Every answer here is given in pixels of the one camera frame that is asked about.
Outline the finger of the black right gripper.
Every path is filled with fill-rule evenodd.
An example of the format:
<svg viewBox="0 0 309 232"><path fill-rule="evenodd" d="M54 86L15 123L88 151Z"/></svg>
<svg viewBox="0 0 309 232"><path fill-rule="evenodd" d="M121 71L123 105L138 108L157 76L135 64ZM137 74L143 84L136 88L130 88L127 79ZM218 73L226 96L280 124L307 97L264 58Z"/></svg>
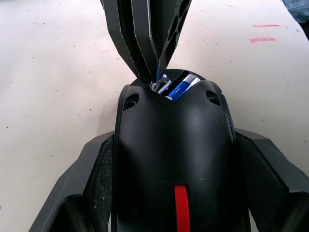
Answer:
<svg viewBox="0 0 309 232"><path fill-rule="evenodd" d="M160 0L103 0L108 32L128 67L140 80L159 80Z"/></svg>
<svg viewBox="0 0 309 232"><path fill-rule="evenodd" d="M159 41L163 46L159 55L158 70L167 68L177 47L178 39L186 19L190 0L161 0L159 6Z"/></svg>

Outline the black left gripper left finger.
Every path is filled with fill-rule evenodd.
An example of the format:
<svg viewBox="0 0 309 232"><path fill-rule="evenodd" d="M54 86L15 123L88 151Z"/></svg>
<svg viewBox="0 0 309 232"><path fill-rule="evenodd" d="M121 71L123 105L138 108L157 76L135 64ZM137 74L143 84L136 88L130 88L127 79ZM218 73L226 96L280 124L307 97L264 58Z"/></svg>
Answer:
<svg viewBox="0 0 309 232"><path fill-rule="evenodd" d="M31 232L50 231L63 204L83 196L93 167L107 141L113 139L114 132L97 136L86 143L78 159L60 176L55 183L40 212L30 227Z"/></svg>

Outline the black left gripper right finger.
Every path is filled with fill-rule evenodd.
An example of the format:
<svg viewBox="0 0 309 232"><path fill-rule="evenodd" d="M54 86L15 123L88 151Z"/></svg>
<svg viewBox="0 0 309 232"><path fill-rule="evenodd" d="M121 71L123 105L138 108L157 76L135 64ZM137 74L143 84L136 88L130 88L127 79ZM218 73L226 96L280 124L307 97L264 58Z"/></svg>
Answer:
<svg viewBox="0 0 309 232"><path fill-rule="evenodd" d="M268 138L236 130L247 206L260 232L309 230L309 177Z"/></svg>

